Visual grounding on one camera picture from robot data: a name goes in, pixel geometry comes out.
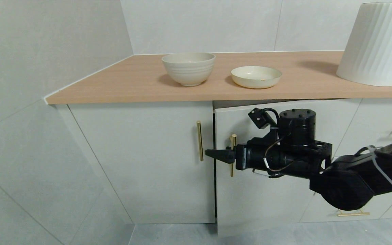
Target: drawer handle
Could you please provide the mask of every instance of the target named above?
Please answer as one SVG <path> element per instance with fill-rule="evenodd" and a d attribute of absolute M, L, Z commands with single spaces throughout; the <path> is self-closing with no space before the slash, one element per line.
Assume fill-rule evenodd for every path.
<path fill-rule="evenodd" d="M 338 217 L 348 217 L 348 216 L 364 216 L 364 215 L 370 215 L 369 212 L 364 212 L 361 208 L 359 209 L 360 213 L 350 213 L 350 214 L 345 214 L 341 210 L 338 209 L 339 214 L 337 214 Z"/>
<path fill-rule="evenodd" d="M 236 134 L 233 134 L 233 135 L 231 135 L 231 136 L 229 137 L 229 139 L 230 139 L 231 144 L 232 144 L 231 149 L 234 149 L 235 146 L 237 146 L 237 135 L 236 135 Z M 234 177 L 234 163 L 232 163 L 232 164 L 230 165 L 230 168 L 231 168 L 231 177 Z"/>
<path fill-rule="evenodd" d="M 198 138 L 198 143 L 199 143 L 199 160 L 202 162 L 203 161 L 203 147 L 202 147 L 202 127 L 200 124 L 200 121 L 196 122 L 196 127 L 197 127 L 197 138 Z"/>

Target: white bowl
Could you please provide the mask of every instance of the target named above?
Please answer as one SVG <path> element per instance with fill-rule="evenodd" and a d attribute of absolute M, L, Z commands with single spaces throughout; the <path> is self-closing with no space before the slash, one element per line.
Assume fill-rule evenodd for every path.
<path fill-rule="evenodd" d="M 282 73 L 263 66 L 242 66 L 231 71 L 232 80 L 246 88 L 270 88 L 279 81 Z"/>
<path fill-rule="evenodd" d="M 184 86 L 196 86 L 210 76 L 216 56 L 209 53 L 180 53 L 164 56 L 167 74 Z"/>

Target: wooden countertop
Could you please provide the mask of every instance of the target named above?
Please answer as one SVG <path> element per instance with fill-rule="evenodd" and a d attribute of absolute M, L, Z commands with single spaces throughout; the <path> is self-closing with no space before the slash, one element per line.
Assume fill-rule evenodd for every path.
<path fill-rule="evenodd" d="M 135 55 L 46 98 L 49 104 L 248 100 L 392 98 L 392 87 L 374 87 L 336 76 L 342 51 L 216 54 L 214 70 L 202 85 L 183 87 L 166 73 L 164 55 Z M 260 65 L 283 75 L 277 85 L 250 89 L 236 85 L 233 68 Z"/>

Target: wall tile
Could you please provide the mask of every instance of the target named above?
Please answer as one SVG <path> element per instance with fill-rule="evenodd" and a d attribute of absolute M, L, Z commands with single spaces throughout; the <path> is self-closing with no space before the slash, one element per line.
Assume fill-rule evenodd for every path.
<path fill-rule="evenodd" d="M 0 0 L 0 121 L 131 55 L 119 0 Z"/>
<path fill-rule="evenodd" d="M 128 245 L 134 226 L 124 223 L 102 191 L 70 245 Z"/>
<path fill-rule="evenodd" d="M 275 50 L 344 50 L 362 3 L 364 0 L 283 0 Z"/>
<path fill-rule="evenodd" d="M 0 186 L 65 244 L 102 190 L 57 110 L 42 100 L 0 122 Z"/>
<path fill-rule="evenodd" d="M 279 0 L 121 0 L 135 54 L 272 51 Z"/>
<path fill-rule="evenodd" d="M 61 245 L 0 189 L 0 245 Z"/>

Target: white lamp shade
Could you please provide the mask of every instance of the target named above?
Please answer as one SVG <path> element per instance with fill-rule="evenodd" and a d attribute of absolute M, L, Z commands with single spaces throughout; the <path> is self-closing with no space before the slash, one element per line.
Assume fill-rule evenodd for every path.
<path fill-rule="evenodd" d="M 337 75 L 366 85 L 392 86 L 392 3 L 361 5 Z"/>

